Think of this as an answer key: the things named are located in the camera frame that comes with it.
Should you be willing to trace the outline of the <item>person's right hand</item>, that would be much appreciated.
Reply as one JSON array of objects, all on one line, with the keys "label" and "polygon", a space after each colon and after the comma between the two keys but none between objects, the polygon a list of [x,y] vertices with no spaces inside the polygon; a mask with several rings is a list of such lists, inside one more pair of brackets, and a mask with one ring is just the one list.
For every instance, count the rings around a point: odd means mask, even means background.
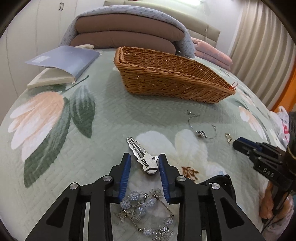
[{"label": "person's right hand", "polygon": [[[264,219],[270,219],[273,216],[273,184],[269,181],[265,190],[264,197],[260,204],[259,216]],[[293,198],[291,195],[285,200],[282,210],[275,216],[274,221],[285,218],[293,208]]]}]

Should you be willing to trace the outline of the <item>pink right sleeve forearm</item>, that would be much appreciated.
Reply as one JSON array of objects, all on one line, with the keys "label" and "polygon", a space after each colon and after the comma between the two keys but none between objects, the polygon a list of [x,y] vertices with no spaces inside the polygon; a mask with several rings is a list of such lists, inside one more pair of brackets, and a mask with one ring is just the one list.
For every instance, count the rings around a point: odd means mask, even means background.
[{"label": "pink right sleeve forearm", "polygon": [[287,215],[267,226],[262,236],[265,240],[295,240],[295,207],[292,205]]}]

